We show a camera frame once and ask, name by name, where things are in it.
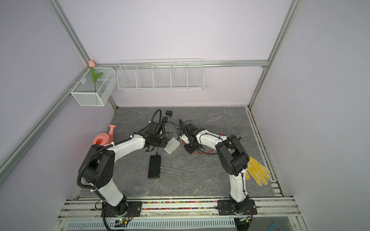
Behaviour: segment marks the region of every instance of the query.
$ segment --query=gray marble tabletop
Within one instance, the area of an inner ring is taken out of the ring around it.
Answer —
[[[262,157],[257,146],[252,128],[250,126],[244,107],[173,107],[160,108],[163,115],[166,110],[173,111],[171,116],[175,124],[179,124],[181,118],[184,122],[191,120],[196,127],[205,128],[208,131],[225,135],[242,136],[240,142],[249,156],[263,164]],[[119,108],[112,124],[114,129],[114,141],[127,138],[134,131],[140,130],[148,124],[157,108]],[[166,132],[173,132],[173,137],[178,138],[173,124],[166,124]],[[202,179],[185,179],[175,176],[161,176],[159,179],[148,179],[148,167],[150,155],[155,155],[157,148],[152,152],[146,149],[136,150],[114,164],[113,179],[117,187],[126,196],[215,196],[228,197],[230,194],[229,175],[220,168],[221,165],[200,173],[187,174],[172,169],[162,168],[162,173],[176,174],[188,177],[202,177],[217,170],[214,174]],[[181,169],[188,172],[199,172],[216,163],[219,163],[218,155],[189,154],[180,146],[171,154],[159,148],[161,165]],[[251,178],[246,181],[246,190],[252,197],[274,196],[270,184],[258,186]],[[83,189],[80,197],[96,197],[89,190]]]

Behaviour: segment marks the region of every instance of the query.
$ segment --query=robotic arm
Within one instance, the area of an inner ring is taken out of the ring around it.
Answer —
[[[166,147],[167,145],[167,138],[163,136],[164,124],[153,122],[153,118],[144,128],[146,129],[144,132],[142,129],[129,138],[108,146],[92,145],[80,167],[77,178],[78,186],[94,191],[116,216],[123,216],[127,212],[128,204],[126,197],[119,191],[112,179],[114,162],[144,147],[149,150],[150,146]],[[245,191],[244,177],[249,156],[237,137],[234,135],[219,136],[203,128],[195,129],[191,124],[187,125],[184,134],[189,140],[189,143],[184,146],[188,152],[195,146],[202,145],[217,150],[222,167],[230,178],[231,210],[235,214],[242,214],[246,211],[247,204],[252,201]],[[86,179],[89,185],[83,185],[81,177]]]

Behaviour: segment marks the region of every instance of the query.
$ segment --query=white wall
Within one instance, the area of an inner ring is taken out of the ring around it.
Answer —
[[[0,161],[85,67],[43,0],[0,3]]]
[[[118,106],[247,105],[262,74],[262,67],[204,69],[204,90],[121,91],[113,98]]]
[[[370,2],[304,1],[252,108],[308,230],[368,230]]]
[[[0,2],[0,161],[84,68],[43,0]],[[0,185],[1,230],[49,231],[77,192],[78,168],[110,106],[71,98]]]
[[[266,60],[291,0],[60,0],[90,57]]]

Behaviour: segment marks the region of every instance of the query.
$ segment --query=white mesh basket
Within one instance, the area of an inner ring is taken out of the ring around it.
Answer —
[[[134,90],[204,89],[203,60],[119,61],[118,88]]]
[[[72,89],[71,94],[81,106],[104,106],[117,84],[113,68],[94,68],[96,74],[103,74],[96,81],[96,92],[93,76],[89,70]]]

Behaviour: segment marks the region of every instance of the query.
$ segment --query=yellow glove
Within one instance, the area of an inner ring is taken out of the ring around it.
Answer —
[[[245,179],[249,180],[249,174],[251,174],[259,186],[262,186],[262,182],[264,185],[267,185],[267,180],[271,179],[270,171],[252,157],[249,157],[247,171]]]

